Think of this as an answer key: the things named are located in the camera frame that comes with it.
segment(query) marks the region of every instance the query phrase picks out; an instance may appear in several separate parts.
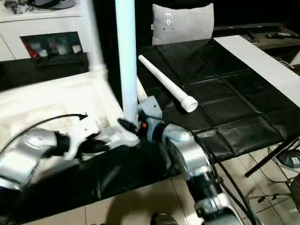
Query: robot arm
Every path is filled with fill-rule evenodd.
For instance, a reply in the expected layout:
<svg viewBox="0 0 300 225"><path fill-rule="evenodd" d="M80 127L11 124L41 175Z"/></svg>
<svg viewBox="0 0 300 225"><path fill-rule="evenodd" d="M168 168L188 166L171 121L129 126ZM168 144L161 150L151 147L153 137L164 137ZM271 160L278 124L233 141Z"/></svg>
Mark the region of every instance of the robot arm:
<svg viewBox="0 0 300 225"><path fill-rule="evenodd" d="M139 110L148 125L148 140L161 142L179 167L195 201L198 217L210 225L243 225L230 197L222 191L208 156L194 136L180 126L166 125L159 120L162 113L154 97L144 100Z"/></svg>

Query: white pole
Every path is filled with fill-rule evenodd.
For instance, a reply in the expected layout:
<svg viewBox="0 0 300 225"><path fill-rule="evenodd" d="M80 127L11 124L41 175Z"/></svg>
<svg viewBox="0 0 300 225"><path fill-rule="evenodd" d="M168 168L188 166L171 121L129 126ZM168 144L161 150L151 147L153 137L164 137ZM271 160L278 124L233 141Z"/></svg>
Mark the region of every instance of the white pole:
<svg viewBox="0 0 300 225"><path fill-rule="evenodd" d="M135 1L115 4L124 118L137 125Z"/></svg>
<svg viewBox="0 0 300 225"><path fill-rule="evenodd" d="M89 50L87 52L89 58L89 71L101 69L106 74L107 69L102 56L93 1L80 0L79 4L82 15L82 27L85 28L85 38L89 42Z"/></svg>
<svg viewBox="0 0 300 225"><path fill-rule="evenodd" d="M198 107L198 102L192 96L187 95L176 84L174 84L166 75L150 63L144 56L139 56L140 62L174 95L188 113Z"/></svg>
<svg viewBox="0 0 300 225"><path fill-rule="evenodd" d="M139 99L139 102L141 103L143 100L148 98L147 93L145 92L144 87L142 86L140 79L136 77L137 81L137 98Z"/></svg>

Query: tiled floor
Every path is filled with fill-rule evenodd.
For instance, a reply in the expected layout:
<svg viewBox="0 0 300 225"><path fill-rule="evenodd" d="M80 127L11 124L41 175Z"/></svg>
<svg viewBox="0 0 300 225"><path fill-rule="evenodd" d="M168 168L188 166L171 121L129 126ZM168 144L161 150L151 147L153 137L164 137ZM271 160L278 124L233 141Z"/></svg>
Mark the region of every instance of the tiled floor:
<svg viewBox="0 0 300 225"><path fill-rule="evenodd" d="M253 152L251 155L259 161L267 153L267 149L263 149ZM254 164L248 154L224 162L225 167L245 195L289 192L284 183L271 183L260 171L254 173L250 178L245 178L244 173ZM225 184L235 196L238 196L221 168L217 166L217 169ZM271 179L285 180L284 175L273 161L265 165L262 170ZM288 169L284 169L284 172L288 177L297 175L296 172ZM266 199L262 203L258 203L257 199L251 199L250 203L265 225L300 225L300 213L289 197L278 197L273 201ZM171 214L180 225L199 225L202 222L195 213L194 202L184 180L181 176L176 176L85 207L32 222L30 225L99 225L102 223L148 225L151 215L156 212ZM250 225L246 215L240 209L238 212L244 223Z"/></svg>

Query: gray pillow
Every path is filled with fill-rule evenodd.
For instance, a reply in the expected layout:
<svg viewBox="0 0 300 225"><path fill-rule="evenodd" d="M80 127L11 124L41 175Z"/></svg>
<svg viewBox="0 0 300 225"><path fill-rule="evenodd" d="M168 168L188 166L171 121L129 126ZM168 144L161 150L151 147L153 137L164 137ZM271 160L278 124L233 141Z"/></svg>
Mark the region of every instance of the gray pillow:
<svg viewBox="0 0 300 225"><path fill-rule="evenodd" d="M153 4L153 14L153 45L211 38L213 3L192 9L171 9Z"/></svg>

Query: black metal stand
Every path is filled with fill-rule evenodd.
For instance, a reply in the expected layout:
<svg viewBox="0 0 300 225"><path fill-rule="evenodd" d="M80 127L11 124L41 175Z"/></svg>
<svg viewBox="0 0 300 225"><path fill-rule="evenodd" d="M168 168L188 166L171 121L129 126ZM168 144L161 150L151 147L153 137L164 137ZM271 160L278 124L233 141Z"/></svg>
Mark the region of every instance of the black metal stand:
<svg viewBox="0 0 300 225"><path fill-rule="evenodd" d="M259 170L263 165L269 162L272 158L278 155L280 152L289 149L292 147L298 140L297 136L290 137L284 142L282 142L277 148L274 149L270 154L268 154L265 158L263 158L258 164L256 164L252 169L250 169L247 173L245 173L245 177L250 177L254 172Z"/></svg>

